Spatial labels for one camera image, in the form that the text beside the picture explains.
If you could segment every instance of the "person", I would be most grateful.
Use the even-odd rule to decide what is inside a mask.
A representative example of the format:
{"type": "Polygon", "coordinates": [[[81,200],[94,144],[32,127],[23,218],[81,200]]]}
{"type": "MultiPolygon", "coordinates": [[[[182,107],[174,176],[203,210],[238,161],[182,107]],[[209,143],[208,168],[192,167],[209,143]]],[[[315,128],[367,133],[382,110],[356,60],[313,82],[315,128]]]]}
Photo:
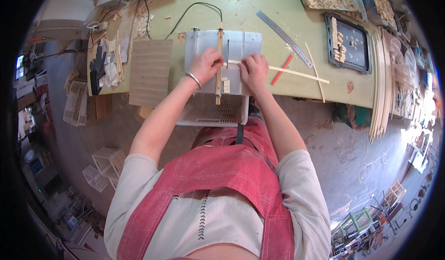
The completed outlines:
{"type": "Polygon", "coordinates": [[[327,259],[329,215],[306,145],[266,88],[259,54],[238,64],[264,117],[203,128],[192,150],[158,171],[187,100],[223,57],[213,47],[156,107],[134,137],[105,224],[113,259],[327,259]]]}

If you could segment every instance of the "black tray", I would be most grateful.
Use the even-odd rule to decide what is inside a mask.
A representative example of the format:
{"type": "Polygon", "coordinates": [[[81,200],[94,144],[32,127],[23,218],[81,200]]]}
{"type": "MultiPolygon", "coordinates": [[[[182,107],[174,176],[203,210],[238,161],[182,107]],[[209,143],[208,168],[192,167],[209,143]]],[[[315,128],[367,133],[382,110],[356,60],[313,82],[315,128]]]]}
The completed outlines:
{"type": "Polygon", "coordinates": [[[369,33],[362,27],[353,24],[337,14],[325,13],[324,20],[326,22],[327,33],[327,50],[328,60],[338,68],[351,68],[359,71],[364,75],[372,73],[372,57],[370,49],[369,33]],[[346,47],[346,58],[344,63],[338,62],[334,59],[334,46],[332,41],[332,17],[337,19],[337,31],[343,34],[343,46],[346,47]],[[352,38],[358,39],[357,50],[351,46],[352,38]]]}

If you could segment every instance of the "tray of wood pieces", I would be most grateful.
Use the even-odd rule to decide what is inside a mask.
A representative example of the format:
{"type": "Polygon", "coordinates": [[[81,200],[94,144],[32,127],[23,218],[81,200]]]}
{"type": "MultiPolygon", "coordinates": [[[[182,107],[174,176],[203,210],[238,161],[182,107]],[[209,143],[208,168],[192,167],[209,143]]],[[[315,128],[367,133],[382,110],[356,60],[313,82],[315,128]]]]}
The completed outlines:
{"type": "Polygon", "coordinates": [[[325,13],[329,62],[338,68],[351,68],[364,75],[372,73],[369,33],[337,14],[325,13]]]}

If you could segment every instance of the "cardboard sheet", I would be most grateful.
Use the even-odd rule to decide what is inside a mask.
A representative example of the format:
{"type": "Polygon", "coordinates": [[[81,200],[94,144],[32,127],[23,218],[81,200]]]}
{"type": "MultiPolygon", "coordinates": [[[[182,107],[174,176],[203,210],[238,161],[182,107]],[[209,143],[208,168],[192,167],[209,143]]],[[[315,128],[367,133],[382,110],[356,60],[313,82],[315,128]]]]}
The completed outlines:
{"type": "Polygon", "coordinates": [[[166,96],[173,40],[133,43],[130,105],[156,107],[166,96]]]}

